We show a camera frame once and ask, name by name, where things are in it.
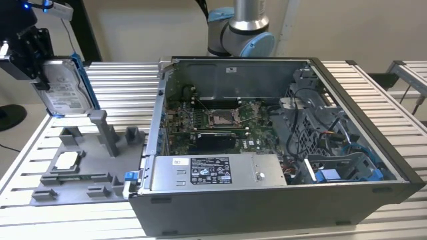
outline gray 3d printed holder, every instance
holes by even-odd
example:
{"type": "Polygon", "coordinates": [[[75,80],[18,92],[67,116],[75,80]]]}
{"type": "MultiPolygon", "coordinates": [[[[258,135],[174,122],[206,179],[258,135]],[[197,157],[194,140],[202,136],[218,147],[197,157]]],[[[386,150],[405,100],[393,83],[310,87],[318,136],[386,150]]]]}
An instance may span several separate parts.
{"type": "Polygon", "coordinates": [[[33,206],[127,201],[125,176],[141,169],[146,133],[138,127],[117,133],[105,110],[95,110],[90,119],[99,133],[83,135],[69,127],[61,134],[62,146],[34,191],[33,206]]]}

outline hard drive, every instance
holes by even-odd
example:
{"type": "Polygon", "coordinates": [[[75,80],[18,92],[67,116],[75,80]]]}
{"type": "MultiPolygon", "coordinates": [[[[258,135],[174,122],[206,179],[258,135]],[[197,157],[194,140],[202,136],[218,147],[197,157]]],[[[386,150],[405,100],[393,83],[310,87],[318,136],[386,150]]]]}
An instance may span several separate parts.
{"type": "Polygon", "coordinates": [[[101,109],[87,73],[77,56],[45,63],[51,89],[38,94],[54,117],[89,114],[101,109]]]}

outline metal case frame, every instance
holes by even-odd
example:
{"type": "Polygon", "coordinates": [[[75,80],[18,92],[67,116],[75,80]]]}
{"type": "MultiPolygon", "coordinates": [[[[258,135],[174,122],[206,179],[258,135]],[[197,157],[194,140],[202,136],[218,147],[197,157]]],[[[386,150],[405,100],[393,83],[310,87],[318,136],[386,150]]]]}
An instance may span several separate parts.
{"type": "Polygon", "coordinates": [[[382,206],[402,203],[425,182],[317,58],[175,57],[161,61],[161,84],[150,131],[141,189],[130,196],[149,236],[225,234],[355,225],[382,206]],[[153,191],[157,147],[163,116],[169,66],[178,61],[307,61],[331,97],[341,104],[369,142],[392,163],[396,181],[293,185],[266,189],[153,191]]]}

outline metal rail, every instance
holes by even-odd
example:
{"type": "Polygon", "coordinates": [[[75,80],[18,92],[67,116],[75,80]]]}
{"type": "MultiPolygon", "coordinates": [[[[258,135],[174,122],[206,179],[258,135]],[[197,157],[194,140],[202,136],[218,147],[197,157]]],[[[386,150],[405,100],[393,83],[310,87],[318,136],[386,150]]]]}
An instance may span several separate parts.
{"type": "MultiPolygon", "coordinates": [[[[427,129],[388,95],[358,66],[345,61],[325,62],[365,113],[392,144],[427,182],[427,129]]],[[[117,130],[139,126],[150,131],[155,104],[158,64],[94,63],[89,69],[102,107],[117,130]]],[[[41,176],[49,170],[63,127],[81,126],[83,133],[97,132],[85,116],[47,119],[37,131],[6,178],[0,195],[0,238],[31,239],[127,239],[146,233],[131,205],[99,203],[31,207],[31,195],[41,176]]],[[[325,227],[278,232],[246,233],[189,239],[325,239],[325,240],[427,239],[427,188],[405,203],[382,207],[358,226],[325,227]]]]}
{"type": "Polygon", "coordinates": [[[388,73],[397,74],[427,97],[427,61],[396,61],[388,73]]]}

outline sticker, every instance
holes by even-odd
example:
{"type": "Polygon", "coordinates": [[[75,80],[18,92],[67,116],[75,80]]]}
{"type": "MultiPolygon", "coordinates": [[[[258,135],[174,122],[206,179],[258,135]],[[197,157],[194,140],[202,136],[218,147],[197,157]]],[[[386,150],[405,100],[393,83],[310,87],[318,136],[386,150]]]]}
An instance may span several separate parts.
{"type": "Polygon", "coordinates": [[[191,159],[191,183],[194,185],[233,184],[233,169],[229,157],[191,159]]]}
{"type": "Polygon", "coordinates": [[[189,166],[190,165],[190,159],[189,158],[174,158],[174,166],[189,166]]]}
{"type": "Polygon", "coordinates": [[[237,67],[227,67],[226,73],[235,74],[237,72],[238,72],[238,68],[237,67]]]}
{"type": "Polygon", "coordinates": [[[53,82],[51,89],[46,92],[46,96],[51,101],[57,111],[61,110],[82,110],[82,102],[77,95],[75,87],[71,83],[53,82]]]}
{"type": "Polygon", "coordinates": [[[79,153],[75,151],[65,152],[57,161],[55,167],[58,170],[71,169],[77,165],[79,153]]]}

